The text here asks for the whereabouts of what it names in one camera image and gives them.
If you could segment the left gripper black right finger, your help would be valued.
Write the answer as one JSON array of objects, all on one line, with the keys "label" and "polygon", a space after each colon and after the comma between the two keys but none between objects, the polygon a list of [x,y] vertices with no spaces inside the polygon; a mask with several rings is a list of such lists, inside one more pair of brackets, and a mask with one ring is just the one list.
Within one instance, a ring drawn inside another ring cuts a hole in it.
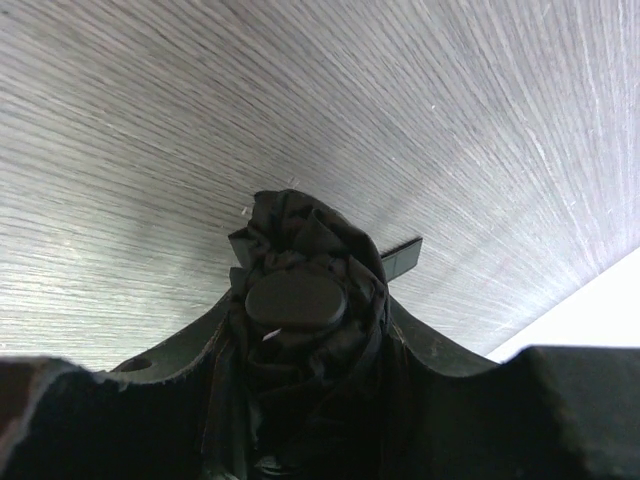
[{"label": "left gripper black right finger", "polygon": [[391,305],[409,438],[396,479],[635,479],[639,353],[535,346],[498,364]]}]

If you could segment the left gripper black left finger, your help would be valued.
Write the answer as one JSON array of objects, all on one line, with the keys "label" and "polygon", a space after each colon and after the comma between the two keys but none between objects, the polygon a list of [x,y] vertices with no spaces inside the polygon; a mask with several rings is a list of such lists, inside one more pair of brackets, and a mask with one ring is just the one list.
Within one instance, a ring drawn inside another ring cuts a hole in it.
[{"label": "left gripper black left finger", "polygon": [[228,308],[223,296],[110,372],[2,358],[2,478],[197,479],[232,465]]}]

